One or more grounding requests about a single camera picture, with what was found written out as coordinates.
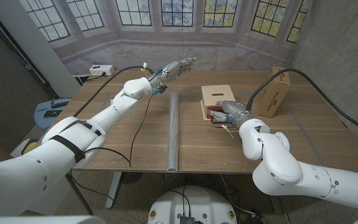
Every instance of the window pane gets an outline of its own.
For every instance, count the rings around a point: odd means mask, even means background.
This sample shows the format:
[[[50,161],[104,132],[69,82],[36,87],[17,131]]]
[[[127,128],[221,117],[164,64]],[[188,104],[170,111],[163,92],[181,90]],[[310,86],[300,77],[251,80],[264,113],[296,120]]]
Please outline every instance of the window pane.
[[[206,0],[205,27],[231,27],[236,13],[237,0]]]
[[[85,0],[85,4],[88,7],[90,14],[98,13],[98,10],[97,10],[96,5],[93,0]]]
[[[93,14],[91,17],[92,17],[92,20],[93,20],[93,22],[94,22],[96,27],[102,27],[103,26],[103,23],[102,23],[102,20],[100,19],[99,14]]]
[[[164,26],[172,26],[172,13],[169,12],[162,13],[162,24]]]
[[[51,0],[39,0],[39,2],[41,3],[42,7],[50,7],[53,6],[53,3]]]
[[[215,14],[214,26],[223,26],[224,14]]]
[[[89,29],[95,28],[95,25],[93,24],[93,20],[92,20],[91,16],[84,16],[83,19]]]
[[[214,25],[214,14],[204,15],[204,26],[211,27]]]
[[[139,8],[137,7],[137,0],[127,0],[127,2],[128,2],[130,11],[132,11],[132,12],[139,11]]]
[[[161,9],[163,12],[172,12],[171,0],[162,0]]]
[[[35,16],[34,12],[29,12],[28,14],[37,27],[42,27],[40,21],[37,19],[37,16]]]
[[[121,21],[123,25],[132,25],[131,17],[129,16],[129,12],[120,12]]]
[[[184,26],[193,25],[193,13],[183,13],[183,25]]]
[[[51,0],[19,0],[19,2],[48,42],[69,35]]]
[[[280,27],[280,23],[272,22],[272,26],[270,27],[268,34],[275,37],[279,27]]]
[[[223,26],[230,27],[233,26],[234,14],[225,14]]]
[[[295,43],[298,40],[298,35],[301,31],[300,28],[302,27],[303,21],[305,20],[309,3],[310,3],[309,0],[303,0],[302,5],[299,8],[298,15],[296,16],[296,19],[292,25],[291,32],[288,35],[287,41]]]
[[[193,12],[193,0],[183,0],[183,12]]]
[[[173,13],[173,25],[181,26],[181,13]]]
[[[138,12],[130,12],[132,24],[134,25],[142,25],[142,22],[140,21],[140,14]]]
[[[264,19],[264,21],[262,23],[262,27],[260,28],[260,31],[264,34],[268,34],[270,25],[272,25],[272,21],[268,21],[268,20]]]
[[[235,13],[237,7],[237,0],[227,0],[226,13]]]
[[[126,0],[117,0],[119,11],[128,11],[128,5]]]
[[[62,21],[54,7],[45,9],[45,12],[48,14],[48,17],[52,23],[58,23]]]
[[[35,15],[37,16],[38,20],[41,22],[41,25],[47,26],[51,24],[45,10],[42,9],[39,11],[35,11]]]
[[[182,3],[181,0],[172,0],[172,11],[181,12],[181,3]]]
[[[39,30],[41,31],[41,34],[44,35],[45,39],[49,42],[50,39],[48,37],[47,31],[45,31],[44,28],[39,28]]]
[[[300,29],[293,27],[290,35],[288,36],[288,40],[292,42],[296,42],[300,31],[301,31]]]
[[[40,9],[40,8],[38,7],[38,4],[35,3],[34,0],[28,0],[28,2],[29,2],[29,4],[30,4],[30,7],[31,7],[32,10]]]
[[[138,0],[137,2],[139,3],[139,10],[141,12],[150,12],[148,0]]]
[[[94,0],[67,1],[72,1],[71,3],[68,3],[68,5],[82,31],[103,26]]]
[[[152,21],[150,20],[150,13],[148,12],[141,12],[140,18],[142,19],[142,25],[149,26],[152,24]]]
[[[55,28],[53,26],[46,26],[44,28],[47,31],[47,34],[48,34],[50,40],[59,39],[59,35],[57,34],[57,32],[56,32],[56,30],[55,30]]]
[[[205,12],[215,12],[216,0],[206,0],[205,1]]]
[[[302,23],[305,19],[306,14],[303,12],[299,12],[298,16],[295,19],[295,23],[293,24],[294,27],[300,28],[302,26]]]
[[[55,26],[57,33],[59,34],[59,36],[61,38],[68,36],[66,27],[62,22],[59,22],[58,24],[55,24],[54,26]]]
[[[216,0],[215,13],[224,13],[226,9],[226,0]]]
[[[80,28],[82,31],[88,30],[88,27],[85,24],[85,21],[82,17],[76,18],[78,25],[80,25]]]
[[[259,17],[255,17],[254,25],[252,26],[252,30],[260,31],[260,27],[262,27],[263,19]]]
[[[78,2],[75,2],[75,4],[77,4],[77,7],[78,7],[78,9],[80,10],[80,13],[81,13],[82,16],[87,16],[87,15],[89,15],[89,12],[88,12],[88,10],[87,10],[87,8],[86,8],[85,2],[83,2],[83,1],[78,1]]]
[[[288,0],[261,0],[252,30],[275,37],[285,14]]]
[[[116,0],[116,2],[123,25],[152,25],[148,0]]]

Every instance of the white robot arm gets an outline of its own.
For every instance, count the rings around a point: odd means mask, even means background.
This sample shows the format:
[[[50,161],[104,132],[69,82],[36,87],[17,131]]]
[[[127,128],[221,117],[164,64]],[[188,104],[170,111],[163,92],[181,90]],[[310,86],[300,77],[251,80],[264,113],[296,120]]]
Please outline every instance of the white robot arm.
[[[263,159],[252,174],[263,193],[306,195],[358,208],[358,173],[298,162],[290,153],[287,137],[271,134],[245,105],[235,101],[219,101],[217,105],[223,107],[226,120],[239,128],[246,158]]]
[[[98,150],[84,154],[85,150],[104,146],[106,136],[122,119],[136,112],[143,96],[163,93],[164,83],[189,71],[195,60],[172,62],[149,79],[128,81],[113,104],[91,119],[65,118],[45,134],[41,146],[0,162],[0,216],[20,215],[73,166],[88,165]]]

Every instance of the wooden table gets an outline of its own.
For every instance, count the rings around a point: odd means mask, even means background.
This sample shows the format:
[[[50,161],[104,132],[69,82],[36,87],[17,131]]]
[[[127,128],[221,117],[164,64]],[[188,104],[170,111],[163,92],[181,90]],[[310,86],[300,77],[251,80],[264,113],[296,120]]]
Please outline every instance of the wooden table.
[[[101,151],[85,170],[131,172],[166,172],[169,119],[169,94],[180,93],[178,172],[250,173],[260,161],[246,159],[237,136],[233,139],[222,128],[214,128],[201,114],[201,85],[230,85],[237,101],[247,103],[249,97],[269,72],[193,71],[167,83],[162,95],[151,99],[142,129],[132,150],[132,167],[113,152]],[[123,84],[144,76],[141,71],[120,74],[78,115],[89,119],[110,104]],[[106,81],[85,83],[60,116],[59,122],[72,116]],[[121,121],[108,136],[105,147],[127,157],[131,142],[144,117],[148,96],[140,102],[138,112]],[[253,110],[257,108],[255,100]],[[317,91],[301,76],[291,74],[291,88],[273,118],[263,120],[272,132],[283,132],[291,145],[291,153],[301,162],[358,172],[358,140],[344,126]]]

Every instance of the tan box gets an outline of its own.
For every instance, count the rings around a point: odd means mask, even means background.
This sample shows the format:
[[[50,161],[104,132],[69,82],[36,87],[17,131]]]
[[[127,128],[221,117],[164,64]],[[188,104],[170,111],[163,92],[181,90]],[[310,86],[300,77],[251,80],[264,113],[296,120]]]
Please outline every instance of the tan box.
[[[272,77],[274,74],[283,69],[284,68],[273,67],[267,78]],[[265,87],[265,91],[260,99],[258,114],[272,118],[290,87],[290,74],[288,72],[284,72],[273,79],[273,81]]]
[[[216,102],[219,100],[236,100],[229,85],[202,86],[201,91],[203,92],[201,109],[205,121],[211,119],[211,115],[207,114],[208,110],[222,110],[221,106],[216,106]]]

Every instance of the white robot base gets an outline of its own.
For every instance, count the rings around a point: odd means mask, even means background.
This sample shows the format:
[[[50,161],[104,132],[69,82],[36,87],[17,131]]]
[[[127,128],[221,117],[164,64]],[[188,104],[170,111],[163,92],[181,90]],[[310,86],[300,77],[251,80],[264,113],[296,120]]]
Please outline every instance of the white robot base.
[[[183,188],[177,187],[168,191],[154,202],[149,212],[148,224],[237,223],[231,204],[215,191],[200,186],[186,186],[184,195],[190,203],[189,208],[186,198],[182,198]]]

